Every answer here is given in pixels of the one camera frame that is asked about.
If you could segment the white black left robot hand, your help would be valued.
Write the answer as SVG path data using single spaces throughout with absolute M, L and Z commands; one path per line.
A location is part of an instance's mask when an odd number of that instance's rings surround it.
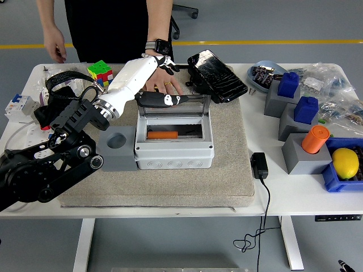
M 112 113 L 119 115 L 123 113 L 125 104 L 131 100 L 137 100 L 138 105 L 143 108 L 169 108 L 187 102 L 187 95 L 166 95 L 149 91 L 140 93 L 158 67 L 164 68 L 171 75 L 178 71 L 167 56 L 147 56 L 131 60 L 115 76 L 107 93 L 100 98 L 111 107 Z

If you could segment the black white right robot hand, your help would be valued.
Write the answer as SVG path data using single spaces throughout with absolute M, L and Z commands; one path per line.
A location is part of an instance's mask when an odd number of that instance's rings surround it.
M 350 267 L 346 262 L 343 260 L 338 260 L 338 263 L 340 265 L 340 271 L 341 272 L 355 272 L 355 270 Z

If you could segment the person's right hand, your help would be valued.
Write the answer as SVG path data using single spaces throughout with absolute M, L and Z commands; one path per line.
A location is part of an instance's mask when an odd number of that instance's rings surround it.
M 57 63 L 64 63 L 67 58 L 65 40 L 62 32 L 56 26 L 45 27 L 44 46 L 51 59 Z

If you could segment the person's left hand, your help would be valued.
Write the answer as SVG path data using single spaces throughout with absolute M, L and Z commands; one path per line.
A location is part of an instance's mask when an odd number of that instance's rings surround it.
M 161 68 L 156 69 L 142 89 L 144 91 L 155 91 L 157 89 L 163 94 L 183 95 L 183 90 L 178 80 Z

